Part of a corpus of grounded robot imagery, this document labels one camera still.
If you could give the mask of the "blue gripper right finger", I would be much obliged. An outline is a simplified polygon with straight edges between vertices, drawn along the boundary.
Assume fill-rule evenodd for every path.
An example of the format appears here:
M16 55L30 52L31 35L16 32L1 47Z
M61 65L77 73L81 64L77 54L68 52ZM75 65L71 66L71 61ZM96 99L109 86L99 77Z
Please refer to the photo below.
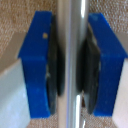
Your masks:
M102 13L89 15L87 37L81 50L79 89L84 91L87 112L111 116L124 59L125 49Z

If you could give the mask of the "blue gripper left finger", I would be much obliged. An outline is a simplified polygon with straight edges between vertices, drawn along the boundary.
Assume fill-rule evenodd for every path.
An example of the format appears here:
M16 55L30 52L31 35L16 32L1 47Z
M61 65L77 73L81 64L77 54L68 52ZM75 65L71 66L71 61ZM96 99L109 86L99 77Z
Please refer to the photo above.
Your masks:
M56 113L64 89L64 56L58 46L56 16L36 11L18 57L22 60L30 116Z

